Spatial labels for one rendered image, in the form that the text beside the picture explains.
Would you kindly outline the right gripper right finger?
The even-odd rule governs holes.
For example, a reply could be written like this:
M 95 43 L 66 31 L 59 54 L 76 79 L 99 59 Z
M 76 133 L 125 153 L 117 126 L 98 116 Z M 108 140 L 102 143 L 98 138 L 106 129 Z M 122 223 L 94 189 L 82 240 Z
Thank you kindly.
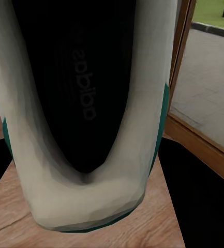
M 185 248 L 224 248 L 224 179 L 183 145 L 164 137 L 158 158 Z

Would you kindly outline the gym shoe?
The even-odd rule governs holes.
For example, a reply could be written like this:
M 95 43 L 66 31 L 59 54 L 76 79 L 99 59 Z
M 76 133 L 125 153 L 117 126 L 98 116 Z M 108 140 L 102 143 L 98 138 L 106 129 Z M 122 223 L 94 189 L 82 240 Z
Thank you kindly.
M 37 225 L 87 233 L 145 197 L 178 0 L 0 0 L 0 116 Z

